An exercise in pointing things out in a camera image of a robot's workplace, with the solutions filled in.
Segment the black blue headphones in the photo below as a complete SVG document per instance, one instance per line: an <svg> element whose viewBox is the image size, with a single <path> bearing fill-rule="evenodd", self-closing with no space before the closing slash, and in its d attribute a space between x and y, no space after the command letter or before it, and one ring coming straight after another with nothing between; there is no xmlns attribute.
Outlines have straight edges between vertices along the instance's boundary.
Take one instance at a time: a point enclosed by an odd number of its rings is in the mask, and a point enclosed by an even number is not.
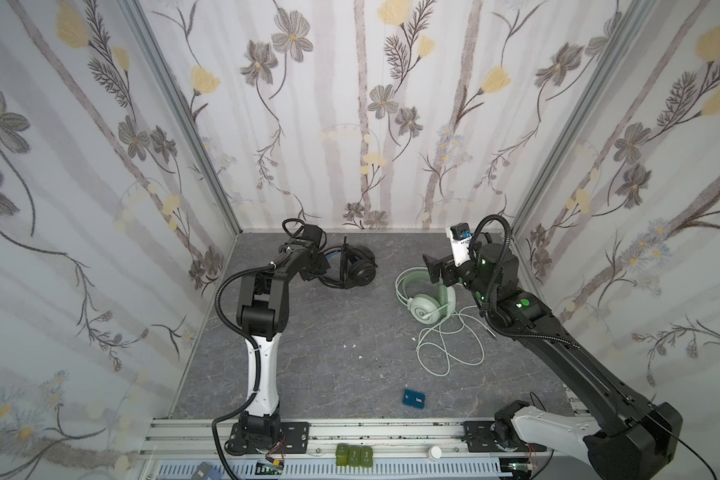
<svg viewBox="0 0 720 480"><path fill-rule="evenodd" d="M348 290L354 287L369 285L376 277L378 265L374 253L366 246L353 246L347 243L347 237L341 245L332 246L322 251L325 259L338 254L339 274L337 278L326 274L318 276L318 280L333 289Z"/></svg>

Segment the mint green headphones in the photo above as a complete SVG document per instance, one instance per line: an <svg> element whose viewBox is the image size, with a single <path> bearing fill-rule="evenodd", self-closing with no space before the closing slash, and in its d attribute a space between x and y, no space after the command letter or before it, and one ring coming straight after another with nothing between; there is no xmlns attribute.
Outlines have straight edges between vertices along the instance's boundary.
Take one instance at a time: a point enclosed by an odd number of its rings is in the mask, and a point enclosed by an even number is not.
<svg viewBox="0 0 720 480"><path fill-rule="evenodd" d="M418 335L414 338L416 341L415 354L419 365L426 373L438 378L449 376L454 363L468 367L482 366L486 359L485 346L477 331L468 324L468 321L475 323L494 339L496 339L496 335L483 321L472 315L472 310L475 309L474 306L457 307L457 296L454 287L445 286L442 282L439 282L435 283L436 291L434 295L424 292L410 292L410 288L415 284L428 283L429 280L429 274L424 267L412 267L403 270L396 277L394 284L398 302L405 307L416 322L422 325ZM479 351L476 360L468 361L459 358L448 349L446 338L464 331L468 332L476 341ZM436 350L443 356L443 370L434 370L425 363L422 353L428 348Z"/></svg>

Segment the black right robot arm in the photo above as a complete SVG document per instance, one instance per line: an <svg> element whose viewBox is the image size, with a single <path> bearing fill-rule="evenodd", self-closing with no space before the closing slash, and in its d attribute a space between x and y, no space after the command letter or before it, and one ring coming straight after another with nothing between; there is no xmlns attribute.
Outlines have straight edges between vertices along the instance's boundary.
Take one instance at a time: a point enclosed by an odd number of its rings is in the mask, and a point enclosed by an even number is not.
<svg viewBox="0 0 720 480"><path fill-rule="evenodd" d="M445 235L450 255L423 258L429 280L461 285L489 329L535 354L591 415L577 420L516 400L496 412L485 440L505 451L542 445L587 464L602 479L651 479L669 465L683 443L680 412L620 380L570 335L550 307L520 287L508 220L490 214L475 228L458 223Z"/></svg>

